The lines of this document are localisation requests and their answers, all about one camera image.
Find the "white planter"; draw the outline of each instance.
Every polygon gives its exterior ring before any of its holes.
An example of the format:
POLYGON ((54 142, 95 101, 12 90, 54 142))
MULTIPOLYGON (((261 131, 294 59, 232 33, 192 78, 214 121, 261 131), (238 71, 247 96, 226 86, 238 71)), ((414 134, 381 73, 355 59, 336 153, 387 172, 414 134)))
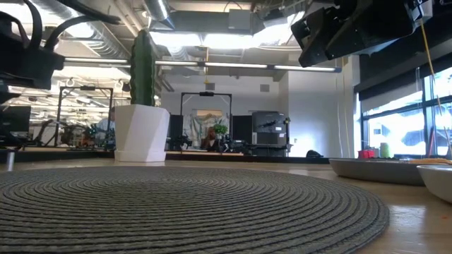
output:
POLYGON ((115 107, 116 151, 120 162, 163 162, 170 113, 143 105, 115 107))

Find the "cactus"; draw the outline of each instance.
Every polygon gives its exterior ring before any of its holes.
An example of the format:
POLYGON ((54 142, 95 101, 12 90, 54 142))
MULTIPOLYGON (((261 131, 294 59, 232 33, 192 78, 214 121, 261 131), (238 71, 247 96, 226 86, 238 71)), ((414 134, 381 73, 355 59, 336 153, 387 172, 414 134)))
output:
POLYGON ((131 104, 155 106, 155 60, 149 33, 141 30, 135 38, 131 57, 131 104))

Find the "ceiling duct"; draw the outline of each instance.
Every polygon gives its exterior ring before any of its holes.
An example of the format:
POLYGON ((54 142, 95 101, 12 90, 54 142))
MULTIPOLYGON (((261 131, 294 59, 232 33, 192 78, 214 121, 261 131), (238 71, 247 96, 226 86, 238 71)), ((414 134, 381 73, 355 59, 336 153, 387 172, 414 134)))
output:
MULTIPOLYGON (((78 12, 60 4, 55 0, 32 0, 42 10, 53 15, 59 16, 63 20, 68 20, 81 16, 78 12)), ((93 30, 92 42, 83 42, 102 58, 110 59, 128 59, 130 54, 118 42, 117 38, 101 22, 86 23, 93 30)))
POLYGON ((156 20, 168 28, 175 29, 170 18, 170 7, 166 0, 144 0, 146 11, 153 20, 156 20))

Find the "person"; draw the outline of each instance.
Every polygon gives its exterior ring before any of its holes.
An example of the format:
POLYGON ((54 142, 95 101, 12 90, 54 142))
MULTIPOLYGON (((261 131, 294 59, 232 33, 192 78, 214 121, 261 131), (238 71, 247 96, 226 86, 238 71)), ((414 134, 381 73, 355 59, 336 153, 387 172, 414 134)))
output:
POLYGON ((213 127, 207 129, 207 136, 202 139, 201 149, 209 152, 217 152, 220 149, 220 142, 216 139, 216 133, 213 127))
MULTIPOLYGON (((97 128, 99 128, 101 131, 105 132, 108 131, 108 118, 104 118, 102 120, 99 121, 99 123, 97 123, 97 128)), ((112 109, 110 109, 110 129, 115 129, 114 126, 114 107, 112 107, 112 109)))

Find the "round woven placemat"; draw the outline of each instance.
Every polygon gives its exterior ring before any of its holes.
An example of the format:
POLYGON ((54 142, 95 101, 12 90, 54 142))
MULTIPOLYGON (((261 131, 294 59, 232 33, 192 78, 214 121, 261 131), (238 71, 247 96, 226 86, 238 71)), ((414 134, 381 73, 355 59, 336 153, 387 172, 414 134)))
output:
POLYGON ((387 207, 360 188, 240 169, 0 174, 0 253, 350 253, 387 207))

